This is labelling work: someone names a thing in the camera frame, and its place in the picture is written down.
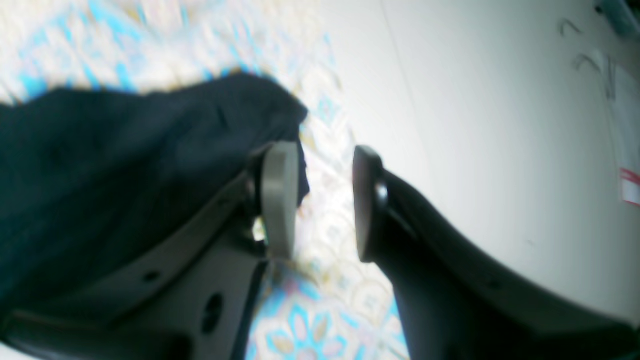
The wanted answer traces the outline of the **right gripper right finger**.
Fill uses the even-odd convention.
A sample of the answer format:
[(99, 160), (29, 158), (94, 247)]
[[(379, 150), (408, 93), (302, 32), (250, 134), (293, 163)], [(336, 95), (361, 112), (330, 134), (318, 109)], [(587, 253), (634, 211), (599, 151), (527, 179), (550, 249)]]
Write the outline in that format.
[(390, 280), (412, 360), (637, 360), (639, 331), (470, 242), (370, 146), (352, 162), (358, 255)]

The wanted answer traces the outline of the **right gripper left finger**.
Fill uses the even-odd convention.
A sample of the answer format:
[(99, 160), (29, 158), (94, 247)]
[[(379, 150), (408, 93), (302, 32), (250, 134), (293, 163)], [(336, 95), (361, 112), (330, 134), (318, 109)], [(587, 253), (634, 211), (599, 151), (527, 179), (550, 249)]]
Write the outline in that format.
[(118, 271), (18, 307), (1, 340), (43, 360), (243, 357), (262, 277), (293, 257), (298, 146), (276, 142), (169, 238)]

